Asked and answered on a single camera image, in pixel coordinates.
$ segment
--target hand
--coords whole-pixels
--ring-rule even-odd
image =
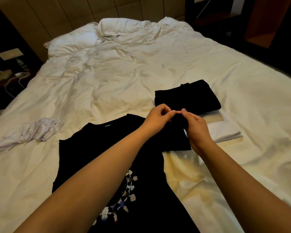
[[[190,140],[191,147],[196,153],[201,153],[203,145],[214,144],[205,119],[186,111],[186,109],[182,109],[181,113],[189,123],[186,133]]]
[[[165,104],[158,105],[151,109],[140,128],[145,129],[149,133],[149,136],[152,137],[162,130],[165,124],[170,121],[176,113],[181,113],[181,111],[171,110]]]

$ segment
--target pillow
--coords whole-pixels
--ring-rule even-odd
[[[100,36],[118,36],[127,35],[144,29],[151,25],[151,22],[139,21],[125,18],[106,18],[102,19],[97,26],[97,35]]]
[[[70,55],[74,51],[84,50],[98,45],[101,41],[96,35],[97,23],[88,23],[70,33],[45,43],[49,58]]]

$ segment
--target white bedsheet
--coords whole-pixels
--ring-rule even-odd
[[[184,22],[165,18],[51,58],[3,112],[0,137],[43,117],[65,124],[46,142],[33,140],[0,156],[0,232],[12,232],[51,194],[59,139],[88,122],[104,123],[127,113],[145,117],[154,106],[155,90],[199,79],[210,85],[244,136],[221,146],[291,205],[291,79],[204,38]],[[201,232],[242,232],[193,151],[163,155],[168,183]]]

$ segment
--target wooden headboard panel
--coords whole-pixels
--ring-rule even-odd
[[[45,62],[43,44],[57,36],[108,17],[184,20],[185,0],[0,0],[0,9]]]

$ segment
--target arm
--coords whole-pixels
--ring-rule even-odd
[[[175,114],[165,104],[153,108],[140,128],[69,178],[15,233],[87,232],[120,186],[140,148]]]
[[[291,232],[291,207],[255,180],[211,139],[206,121],[182,109],[200,155],[245,232]]]

